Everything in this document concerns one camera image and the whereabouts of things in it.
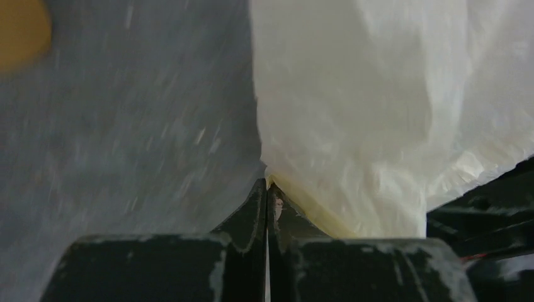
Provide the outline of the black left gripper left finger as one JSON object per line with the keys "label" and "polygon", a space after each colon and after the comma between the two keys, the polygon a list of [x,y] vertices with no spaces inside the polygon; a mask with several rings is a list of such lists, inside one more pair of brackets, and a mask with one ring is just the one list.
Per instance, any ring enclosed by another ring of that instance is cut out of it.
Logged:
{"label": "black left gripper left finger", "polygon": [[203,234],[91,235],[64,252],[42,301],[264,301],[266,199]]}

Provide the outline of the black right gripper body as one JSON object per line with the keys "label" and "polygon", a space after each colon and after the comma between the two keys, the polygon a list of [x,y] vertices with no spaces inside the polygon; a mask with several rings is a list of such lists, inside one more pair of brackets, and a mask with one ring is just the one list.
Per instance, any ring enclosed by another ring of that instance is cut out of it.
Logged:
{"label": "black right gripper body", "polygon": [[533,302],[533,251],[475,254],[465,270],[478,301]]}

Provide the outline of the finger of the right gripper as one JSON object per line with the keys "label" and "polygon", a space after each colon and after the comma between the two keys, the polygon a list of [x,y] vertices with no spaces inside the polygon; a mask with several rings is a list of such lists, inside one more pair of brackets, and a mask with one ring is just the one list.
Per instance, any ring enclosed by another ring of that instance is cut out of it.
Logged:
{"label": "finger of the right gripper", "polygon": [[533,253],[533,159],[430,211],[426,233],[463,259]]}

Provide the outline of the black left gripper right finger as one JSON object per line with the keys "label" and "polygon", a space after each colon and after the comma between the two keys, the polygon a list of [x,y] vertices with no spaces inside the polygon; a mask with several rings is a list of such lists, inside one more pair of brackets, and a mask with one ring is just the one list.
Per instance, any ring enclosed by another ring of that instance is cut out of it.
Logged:
{"label": "black left gripper right finger", "polygon": [[268,189],[272,301],[475,301],[460,259],[437,239],[336,239]]}

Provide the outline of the translucent white trash bag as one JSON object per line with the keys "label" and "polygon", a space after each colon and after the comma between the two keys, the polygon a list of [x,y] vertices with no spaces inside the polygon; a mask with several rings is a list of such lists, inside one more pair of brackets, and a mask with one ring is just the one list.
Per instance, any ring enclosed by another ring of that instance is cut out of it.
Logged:
{"label": "translucent white trash bag", "polygon": [[426,213],[533,155],[532,1],[251,1],[261,160],[324,232]]}

